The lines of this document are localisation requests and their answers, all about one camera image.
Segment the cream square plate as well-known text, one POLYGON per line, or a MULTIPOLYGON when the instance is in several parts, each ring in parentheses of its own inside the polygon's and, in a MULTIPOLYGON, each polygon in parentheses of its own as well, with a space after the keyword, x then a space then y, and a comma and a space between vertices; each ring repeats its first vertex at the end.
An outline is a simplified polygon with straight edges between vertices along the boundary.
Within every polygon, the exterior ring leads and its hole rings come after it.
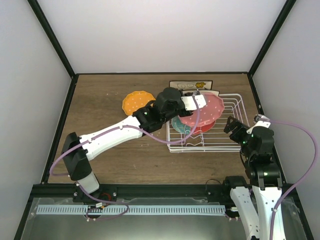
POLYGON ((183 90, 182 92, 185 96, 190 95, 190 94, 197 94, 197 92, 199 92, 199 94, 201 94, 201 95, 215 95, 215 96, 220 95, 220 92, 217 90, 207 90, 207 89, 183 90))

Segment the floral square plate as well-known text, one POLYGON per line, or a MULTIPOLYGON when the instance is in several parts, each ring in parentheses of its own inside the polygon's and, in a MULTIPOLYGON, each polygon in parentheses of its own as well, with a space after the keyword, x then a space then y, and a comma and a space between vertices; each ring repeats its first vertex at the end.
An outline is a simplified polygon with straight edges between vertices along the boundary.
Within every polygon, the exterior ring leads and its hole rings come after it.
POLYGON ((213 86, 212 80, 172 80, 169 87, 179 90, 211 90, 213 86))

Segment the teal polka dot plate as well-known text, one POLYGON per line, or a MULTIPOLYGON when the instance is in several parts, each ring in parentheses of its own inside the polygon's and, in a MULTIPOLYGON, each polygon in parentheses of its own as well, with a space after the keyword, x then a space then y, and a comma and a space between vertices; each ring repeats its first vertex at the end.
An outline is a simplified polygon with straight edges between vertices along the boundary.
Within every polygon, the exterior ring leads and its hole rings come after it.
POLYGON ((180 134, 188 135, 191 132, 191 127, 182 123, 178 116, 171 120, 171 125, 180 134))

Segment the pink polka dot plate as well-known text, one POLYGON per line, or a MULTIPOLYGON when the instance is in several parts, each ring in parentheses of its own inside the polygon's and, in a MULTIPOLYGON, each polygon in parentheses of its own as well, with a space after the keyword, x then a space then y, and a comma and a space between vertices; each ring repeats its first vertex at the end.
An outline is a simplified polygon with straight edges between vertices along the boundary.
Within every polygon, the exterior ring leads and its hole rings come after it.
POLYGON ((206 106, 199 109, 199 120, 197 120, 197 110, 193 112, 191 116, 180 117, 179 119, 183 124, 186 124, 190 127, 202 127, 204 125, 210 124, 222 116, 222 113, 225 109, 224 101, 216 95, 208 94, 204 95, 206 100, 206 106))

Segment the orange polka dot plate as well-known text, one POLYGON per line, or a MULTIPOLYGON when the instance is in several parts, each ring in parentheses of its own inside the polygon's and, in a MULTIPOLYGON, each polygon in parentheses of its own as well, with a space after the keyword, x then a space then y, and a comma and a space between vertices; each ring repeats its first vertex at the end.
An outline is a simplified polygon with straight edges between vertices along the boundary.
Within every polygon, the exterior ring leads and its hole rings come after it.
POLYGON ((155 97, 147 91, 133 91, 123 99, 122 110, 127 116, 131 116, 133 112, 154 100, 155 97))

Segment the red teal flower plate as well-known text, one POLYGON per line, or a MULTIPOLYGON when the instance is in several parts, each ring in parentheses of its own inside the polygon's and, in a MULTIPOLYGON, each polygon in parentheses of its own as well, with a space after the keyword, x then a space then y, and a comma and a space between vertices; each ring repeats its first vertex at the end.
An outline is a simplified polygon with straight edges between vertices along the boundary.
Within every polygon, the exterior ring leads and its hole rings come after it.
POLYGON ((193 135, 198 135, 198 134, 202 134, 202 133, 206 133, 207 131, 209 131, 210 129, 212 129, 215 125, 215 121, 206 124, 204 126, 197 126, 193 132, 193 135))

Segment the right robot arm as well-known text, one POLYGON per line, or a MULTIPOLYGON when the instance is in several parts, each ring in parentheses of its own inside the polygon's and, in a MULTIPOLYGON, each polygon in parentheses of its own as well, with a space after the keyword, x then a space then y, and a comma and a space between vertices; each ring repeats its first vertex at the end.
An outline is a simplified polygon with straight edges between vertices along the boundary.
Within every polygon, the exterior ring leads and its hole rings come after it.
POLYGON ((241 176, 228 176, 222 188, 223 198, 235 204, 248 240, 286 239, 282 209, 282 176, 273 160, 274 131, 270 122, 256 115, 249 127, 229 116, 224 132, 239 144, 240 159, 250 184, 241 176))

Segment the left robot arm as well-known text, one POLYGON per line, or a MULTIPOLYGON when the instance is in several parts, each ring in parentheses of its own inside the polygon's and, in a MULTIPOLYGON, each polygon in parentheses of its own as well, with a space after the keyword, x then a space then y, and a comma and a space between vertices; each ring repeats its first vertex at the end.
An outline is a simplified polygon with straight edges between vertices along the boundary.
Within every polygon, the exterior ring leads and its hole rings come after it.
POLYGON ((97 202, 102 189, 94 174, 90 161, 103 152, 124 142, 151 137, 169 120, 179 117, 195 117, 200 121, 200 110, 206 105, 205 97, 199 91, 183 93, 174 87, 166 87, 156 97, 147 92, 129 94, 123 100, 127 117, 122 121, 97 132, 78 136, 67 135, 61 159, 72 181, 84 190, 89 201, 97 202))

